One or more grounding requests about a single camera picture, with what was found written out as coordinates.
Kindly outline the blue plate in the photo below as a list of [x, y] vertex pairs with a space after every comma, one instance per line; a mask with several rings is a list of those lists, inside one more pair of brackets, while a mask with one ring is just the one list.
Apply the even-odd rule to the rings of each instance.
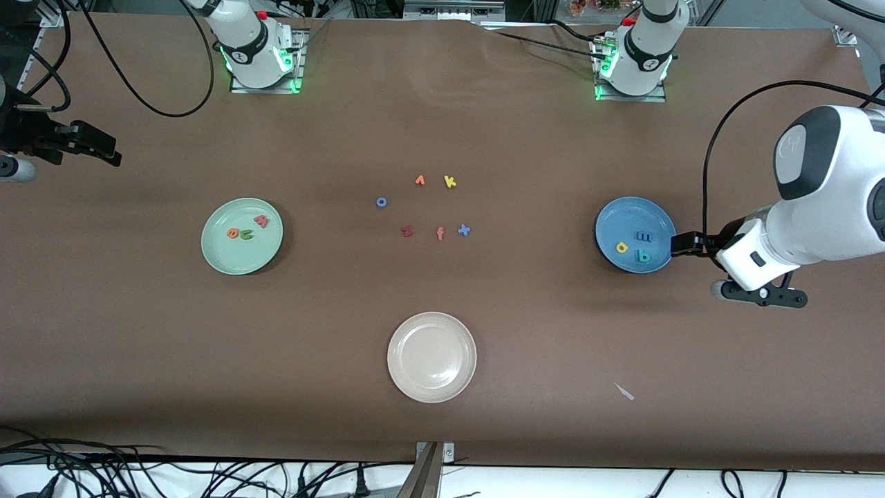
[[[649, 231], [652, 243], [635, 239], [636, 231]], [[614, 267], [633, 274], [649, 274], [666, 267], [673, 257], [670, 255], [670, 240], [676, 236], [674, 223], [658, 204], [641, 196], [621, 196], [605, 205], [595, 221], [595, 243], [598, 249]], [[615, 246], [620, 241], [629, 246], [627, 253], [617, 253]], [[640, 264], [636, 250], [644, 249], [651, 253], [650, 264]]]

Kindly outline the green plate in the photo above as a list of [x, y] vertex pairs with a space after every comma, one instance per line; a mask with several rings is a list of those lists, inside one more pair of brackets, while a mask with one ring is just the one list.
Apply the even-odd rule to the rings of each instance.
[[[265, 215], [269, 224], [262, 229], [253, 218]], [[252, 240], [228, 239], [228, 229], [253, 230]], [[284, 226], [277, 210], [267, 201], [239, 198], [217, 208], [201, 233], [203, 258], [226, 275], [247, 275], [262, 269], [275, 258], [283, 243]]]

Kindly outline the orange plastic items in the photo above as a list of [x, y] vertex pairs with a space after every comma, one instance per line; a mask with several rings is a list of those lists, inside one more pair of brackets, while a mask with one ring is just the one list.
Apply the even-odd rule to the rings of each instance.
[[632, 5], [633, 0], [568, 0], [568, 9], [573, 17], [613, 14]]

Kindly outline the beige plate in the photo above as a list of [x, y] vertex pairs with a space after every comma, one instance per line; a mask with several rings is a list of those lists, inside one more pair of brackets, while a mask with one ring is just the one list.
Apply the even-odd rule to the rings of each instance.
[[458, 318], [427, 311], [405, 319], [386, 350], [396, 388], [418, 403], [446, 403], [472, 381], [478, 362], [473, 335]]

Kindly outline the silver metal box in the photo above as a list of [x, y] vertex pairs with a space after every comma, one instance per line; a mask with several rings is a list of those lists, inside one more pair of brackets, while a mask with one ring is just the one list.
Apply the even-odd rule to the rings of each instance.
[[404, 0], [402, 19], [505, 22], [505, 0]]

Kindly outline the grey aluminium beam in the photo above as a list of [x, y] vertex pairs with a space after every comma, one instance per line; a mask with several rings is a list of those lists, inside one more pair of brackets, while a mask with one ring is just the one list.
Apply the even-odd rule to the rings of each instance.
[[439, 498], [445, 456], [443, 442], [418, 444], [416, 461], [396, 498]]

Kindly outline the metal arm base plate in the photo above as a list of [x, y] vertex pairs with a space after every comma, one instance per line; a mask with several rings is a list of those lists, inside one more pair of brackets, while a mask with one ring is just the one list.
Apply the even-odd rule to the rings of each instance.
[[615, 39], [611, 37], [593, 37], [588, 43], [590, 52], [594, 55], [604, 55], [603, 59], [596, 59], [593, 62], [595, 100], [610, 100], [626, 103], [664, 103], [666, 102], [666, 89], [664, 88], [664, 77], [667, 76], [667, 66], [663, 73], [658, 76], [657, 85], [652, 91], [645, 95], [628, 95], [618, 91], [611, 83], [604, 79], [604, 70], [611, 68], [613, 58], [617, 54]]
[[293, 29], [272, 19], [263, 25], [268, 42], [246, 60], [243, 51], [224, 51], [231, 73], [230, 91], [243, 94], [294, 95], [301, 90], [306, 70], [309, 30]]

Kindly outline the small metal bracket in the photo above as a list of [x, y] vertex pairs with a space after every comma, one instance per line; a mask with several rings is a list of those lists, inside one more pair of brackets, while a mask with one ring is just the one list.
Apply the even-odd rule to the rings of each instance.
[[[416, 461], [420, 458], [420, 455], [423, 453], [424, 449], [429, 445], [429, 442], [426, 441], [418, 441], [416, 444]], [[440, 447], [440, 451], [442, 451], [442, 462], [445, 465], [455, 463], [455, 445], [454, 442], [451, 441], [443, 441], [438, 442]]]

